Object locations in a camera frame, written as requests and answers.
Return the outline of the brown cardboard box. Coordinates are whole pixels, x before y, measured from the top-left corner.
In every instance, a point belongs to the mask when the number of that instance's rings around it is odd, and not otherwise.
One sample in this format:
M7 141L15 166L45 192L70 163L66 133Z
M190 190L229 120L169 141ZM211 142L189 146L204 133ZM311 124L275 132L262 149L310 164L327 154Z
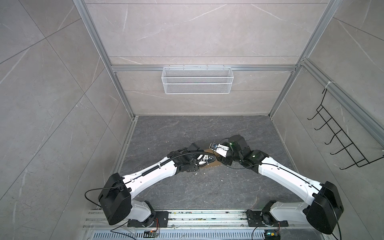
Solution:
M213 168L222 165L222 163L219 162L219 158L221 157L219 154L217 154L211 149L206 149L205 152L211 153L212 156L204 155L203 158L198 162L199 168Z

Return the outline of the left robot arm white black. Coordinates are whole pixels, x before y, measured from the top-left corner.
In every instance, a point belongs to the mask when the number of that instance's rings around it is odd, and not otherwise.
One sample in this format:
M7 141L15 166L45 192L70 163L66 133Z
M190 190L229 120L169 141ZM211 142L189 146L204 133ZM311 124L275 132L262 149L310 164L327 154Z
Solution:
M111 175L98 196L109 225L113 226L128 219L148 227L155 220L156 212L149 202L137 201L135 197L165 178L180 172L195 172L216 159L215 154L191 144L188 148L170 152L156 164L136 173Z

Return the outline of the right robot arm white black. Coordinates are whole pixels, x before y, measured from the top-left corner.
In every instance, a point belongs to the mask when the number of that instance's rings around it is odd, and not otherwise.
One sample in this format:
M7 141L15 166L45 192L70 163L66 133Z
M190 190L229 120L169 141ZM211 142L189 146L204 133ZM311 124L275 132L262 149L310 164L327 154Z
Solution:
M298 203L269 201L258 217L263 225L272 227L284 221L301 222L326 235L339 228L344 206L338 188L331 182L311 180L278 163L270 155L251 150L241 135L212 142L210 149L220 156L219 161L224 165L238 162L244 169L270 178L301 199Z

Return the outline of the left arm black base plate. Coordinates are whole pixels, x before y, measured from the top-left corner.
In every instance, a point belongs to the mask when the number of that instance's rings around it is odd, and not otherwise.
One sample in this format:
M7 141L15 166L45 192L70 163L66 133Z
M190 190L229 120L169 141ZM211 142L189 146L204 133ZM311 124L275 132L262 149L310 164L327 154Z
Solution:
M156 211L152 213L144 222L139 222L137 220L129 220L127 227L135 228L155 228L156 226L160 228L166 228L169 221L169 212L167 211Z

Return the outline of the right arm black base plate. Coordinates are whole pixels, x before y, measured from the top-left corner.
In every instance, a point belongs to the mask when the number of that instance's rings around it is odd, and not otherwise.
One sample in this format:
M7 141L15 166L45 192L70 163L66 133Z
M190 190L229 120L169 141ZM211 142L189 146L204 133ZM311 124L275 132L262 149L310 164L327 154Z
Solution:
M288 227L287 221L277 221L270 213L246 210L249 227Z

